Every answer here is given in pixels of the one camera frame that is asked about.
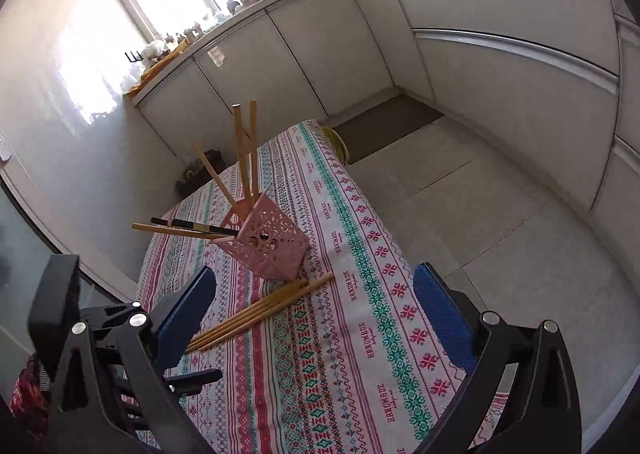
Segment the red floral sleeve forearm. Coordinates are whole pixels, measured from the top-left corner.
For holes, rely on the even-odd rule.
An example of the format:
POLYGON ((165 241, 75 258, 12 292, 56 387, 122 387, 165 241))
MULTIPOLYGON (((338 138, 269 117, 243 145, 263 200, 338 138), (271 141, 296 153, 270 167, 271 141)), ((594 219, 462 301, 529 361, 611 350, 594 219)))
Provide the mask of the red floral sleeve forearm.
POLYGON ((44 437, 48 432, 50 398, 40 389, 40 363, 32 354, 14 385, 10 410, 28 432, 44 437))

